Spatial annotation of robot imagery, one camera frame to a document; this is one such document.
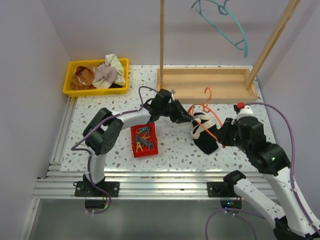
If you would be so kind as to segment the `black underwear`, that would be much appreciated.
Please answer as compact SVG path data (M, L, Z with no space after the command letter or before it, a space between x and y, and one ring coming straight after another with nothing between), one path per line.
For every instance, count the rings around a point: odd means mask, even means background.
M215 133L217 130L216 120L213 116L209 114L204 114L203 112L196 112L194 114L194 119L200 122L204 127L211 132ZM191 135L193 141L197 147L205 154L210 155L215 152L219 146L217 140L212 137L201 125L197 122L192 123L193 128L191 130Z

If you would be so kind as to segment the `orange plastic hanger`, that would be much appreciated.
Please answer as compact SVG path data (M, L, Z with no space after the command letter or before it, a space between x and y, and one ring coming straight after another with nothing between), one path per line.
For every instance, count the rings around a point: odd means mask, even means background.
M194 103L192 104L189 109L187 110L188 114L191 115L192 117L194 116L195 114L195 107L196 106L201 106L202 107L202 111L204 113L211 113L213 114L215 120L217 121L217 123L219 124L219 126L221 127L223 124L222 124L222 121L220 120L219 116L209 107L209 102L210 100L212 99L212 95L213 95L213 92L212 92L212 89L210 87L206 87L205 90L204 90L204 93L206 94L207 91L209 91L209 97L208 99L206 100L205 104L202 104L202 103ZM213 139L215 139L216 142L218 142L218 138L211 132L209 131L209 129L203 125L201 123L201 121L195 121L196 124L195 124L195 127L200 127L202 130L204 130L205 132L207 132Z

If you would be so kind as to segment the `yellow clothespin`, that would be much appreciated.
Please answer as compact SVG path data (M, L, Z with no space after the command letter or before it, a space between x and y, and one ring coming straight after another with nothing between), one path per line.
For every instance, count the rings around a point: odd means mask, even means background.
M142 147L141 143L137 142L136 143L136 152L138 153L138 152L142 152L142 151L143 151L143 147Z

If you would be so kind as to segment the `brown orange underwear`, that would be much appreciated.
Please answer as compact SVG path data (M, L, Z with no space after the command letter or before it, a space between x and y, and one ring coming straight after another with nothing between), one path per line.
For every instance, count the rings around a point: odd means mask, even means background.
M71 79L71 89L73 91L96 89L93 86L95 78L95 67L92 64L78 66Z

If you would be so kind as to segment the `teal plastic hanger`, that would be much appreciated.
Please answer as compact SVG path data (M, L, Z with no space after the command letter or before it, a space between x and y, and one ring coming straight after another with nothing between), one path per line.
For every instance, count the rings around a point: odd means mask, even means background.
M207 2L212 3L217 6L218 13L222 16L229 16L233 19L234 23L237 25L237 28L239 29L242 39L235 42L233 41L226 33L224 33L216 24L214 24L209 18L207 18L203 14L202 10L202 0L196 0L192 6L191 9L195 9L195 11L208 23L210 24L216 31L218 31L229 43L231 43L237 50L243 51L243 57L248 57L249 52L249 43L247 35L239 22L239 20L235 17L235 15L226 8L228 0L224 0L223 3L219 3L217 0L208 0Z

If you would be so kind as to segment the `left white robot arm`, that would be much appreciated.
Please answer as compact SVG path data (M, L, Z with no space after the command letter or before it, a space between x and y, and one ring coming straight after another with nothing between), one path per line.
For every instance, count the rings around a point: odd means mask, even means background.
M143 101L138 109L116 112L101 108L83 131L83 138L72 151L86 151L89 154L87 170L81 181L74 182L76 197L117 197L120 183L105 180L105 160L122 130L156 122L168 117L173 123L193 122L193 117L174 94L161 89L153 98Z

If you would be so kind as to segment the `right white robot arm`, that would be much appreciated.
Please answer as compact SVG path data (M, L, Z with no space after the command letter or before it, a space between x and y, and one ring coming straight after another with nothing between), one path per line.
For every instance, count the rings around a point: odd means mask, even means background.
M294 164L282 147L268 142L256 117L227 118L216 131L218 141L237 147L267 180L279 203L252 185L239 170L223 177L217 192L222 197L242 197L273 228L278 240L314 240L320 237L320 220L312 213L293 176Z

